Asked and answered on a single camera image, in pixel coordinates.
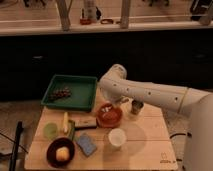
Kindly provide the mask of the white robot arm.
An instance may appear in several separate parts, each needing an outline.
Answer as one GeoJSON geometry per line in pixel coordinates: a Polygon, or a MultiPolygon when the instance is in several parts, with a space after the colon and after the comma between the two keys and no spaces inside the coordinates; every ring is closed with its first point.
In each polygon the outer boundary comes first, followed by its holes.
{"type": "Polygon", "coordinates": [[[184,146],[184,171],[213,171],[213,92],[127,80],[127,70],[114,64],[99,80],[105,98],[123,96],[189,117],[184,146]]]}

